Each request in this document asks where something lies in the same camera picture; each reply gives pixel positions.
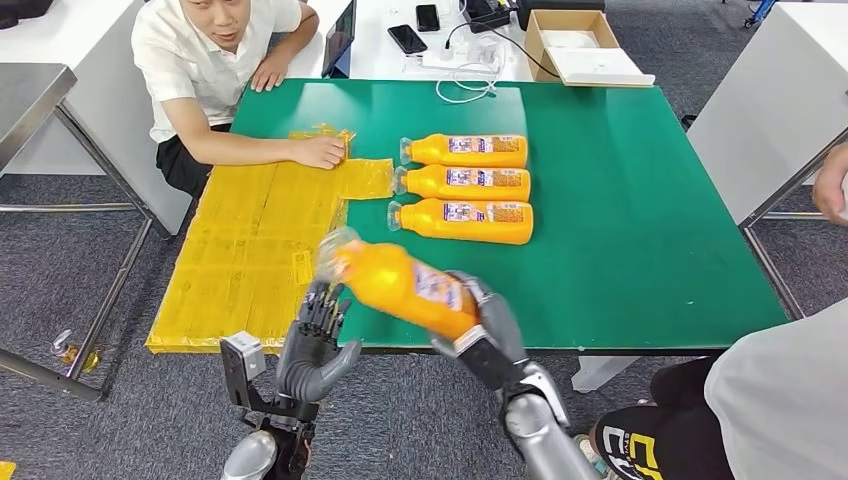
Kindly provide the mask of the person's right hand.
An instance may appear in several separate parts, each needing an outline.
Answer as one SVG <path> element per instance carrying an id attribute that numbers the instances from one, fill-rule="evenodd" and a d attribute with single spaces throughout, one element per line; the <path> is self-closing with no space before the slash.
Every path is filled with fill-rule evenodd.
<path id="1" fill-rule="evenodd" d="M 290 153 L 291 159 L 301 165 L 332 170 L 346 157 L 347 146 L 337 137 L 314 137 L 294 140 Z"/>

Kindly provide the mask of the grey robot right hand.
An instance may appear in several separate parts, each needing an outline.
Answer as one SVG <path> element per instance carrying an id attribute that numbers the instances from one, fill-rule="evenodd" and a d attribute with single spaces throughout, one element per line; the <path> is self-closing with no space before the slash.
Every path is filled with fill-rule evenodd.
<path id="1" fill-rule="evenodd" d="M 516 317 L 504 299 L 483 280 L 459 270 L 448 274 L 459 280 L 476 303 L 479 323 L 496 342 L 499 350 L 514 364 L 529 360 L 524 348 L 521 331 Z"/>

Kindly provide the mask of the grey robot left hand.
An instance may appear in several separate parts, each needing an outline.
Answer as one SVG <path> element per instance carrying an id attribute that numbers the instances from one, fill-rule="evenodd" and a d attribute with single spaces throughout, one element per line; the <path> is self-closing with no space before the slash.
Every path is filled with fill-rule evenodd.
<path id="1" fill-rule="evenodd" d="M 344 346 L 338 336 L 349 299 L 342 284 L 315 280 L 307 290 L 284 339 L 276 368 L 277 392 L 294 400 L 317 403 L 347 374 L 361 354 L 355 339 Z"/>

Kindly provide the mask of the person's left hand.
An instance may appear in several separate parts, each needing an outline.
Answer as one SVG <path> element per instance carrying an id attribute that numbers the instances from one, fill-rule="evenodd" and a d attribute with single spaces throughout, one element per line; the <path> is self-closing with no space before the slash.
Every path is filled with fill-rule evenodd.
<path id="1" fill-rule="evenodd" d="M 258 65 L 249 88 L 256 92 L 280 86 L 287 75 L 290 58 L 284 53 L 270 53 Z"/>

